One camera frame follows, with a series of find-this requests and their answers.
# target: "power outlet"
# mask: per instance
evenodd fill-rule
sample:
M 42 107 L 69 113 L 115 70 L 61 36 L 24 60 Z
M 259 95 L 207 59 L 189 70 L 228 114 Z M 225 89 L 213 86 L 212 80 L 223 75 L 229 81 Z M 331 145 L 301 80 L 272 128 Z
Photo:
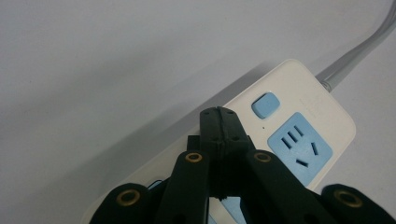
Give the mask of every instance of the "power outlet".
M 298 112 L 268 138 L 268 146 L 305 186 L 332 157 L 330 146 Z

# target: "power cord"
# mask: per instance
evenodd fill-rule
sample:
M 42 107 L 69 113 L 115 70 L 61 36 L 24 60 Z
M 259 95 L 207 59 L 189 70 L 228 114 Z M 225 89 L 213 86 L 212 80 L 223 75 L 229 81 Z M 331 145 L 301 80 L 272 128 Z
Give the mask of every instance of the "power cord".
M 323 87 L 331 92 L 351 71 L 393 31 L 396 26 L 396 0 L 393 1 L 388 16 L 381 26 L 357 47 L 344 54 L 316 75 Z

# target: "white wall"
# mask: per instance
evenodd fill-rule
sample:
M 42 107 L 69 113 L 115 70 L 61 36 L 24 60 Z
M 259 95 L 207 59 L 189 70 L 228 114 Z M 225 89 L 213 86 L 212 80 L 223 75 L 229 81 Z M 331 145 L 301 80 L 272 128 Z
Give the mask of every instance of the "white wall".
M 78 223 L 201 109 L 288 58 L 316 74 L 390 4 L 1 1 L 0 222 Z M 332 92 L 357 136 L 318 188 L 353 186 L 394 217 L 395 58 L 393 33 Z

